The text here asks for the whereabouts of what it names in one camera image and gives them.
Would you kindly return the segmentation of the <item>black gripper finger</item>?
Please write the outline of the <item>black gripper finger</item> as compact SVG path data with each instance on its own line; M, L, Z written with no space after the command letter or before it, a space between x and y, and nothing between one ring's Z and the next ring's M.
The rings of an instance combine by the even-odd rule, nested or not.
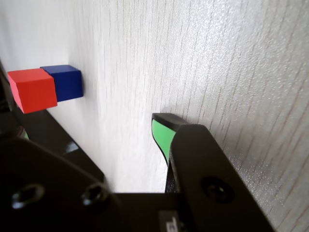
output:
M105 186L67 159L26 139L15 116L0 116L0 229L3 232L118 232Z
M172 167L196 232L271 232L272 226L204 125L152 114L152 135Z

